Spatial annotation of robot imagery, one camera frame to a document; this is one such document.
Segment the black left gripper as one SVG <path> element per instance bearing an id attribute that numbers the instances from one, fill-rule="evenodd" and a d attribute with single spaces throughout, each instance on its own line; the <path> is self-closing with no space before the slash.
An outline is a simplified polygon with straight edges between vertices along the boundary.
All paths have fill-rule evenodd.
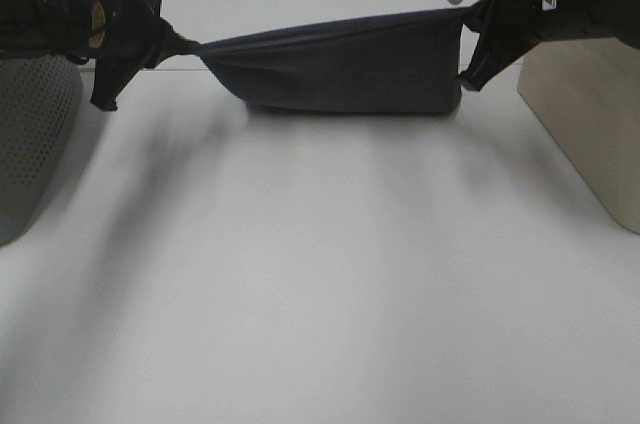
<path id="1" fill-rule="evenodd" d="M 117 98 L 135 75 L 175 54 L 173 27 L 162 18 L 162 0 L 101 0 L 107 23 L 95 55 L 91 103 L 116 111 Z"/>

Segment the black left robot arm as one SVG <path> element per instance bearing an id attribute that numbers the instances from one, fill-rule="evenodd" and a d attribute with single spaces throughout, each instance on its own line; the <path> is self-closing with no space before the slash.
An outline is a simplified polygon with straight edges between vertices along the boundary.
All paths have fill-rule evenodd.
<path id="1" fill-rule="evenodd" d="M 1 58 L 94 64 L 91 102 L 105 112 L 143 69 L 181 52 L 162 0 L 1 0 Z"/>

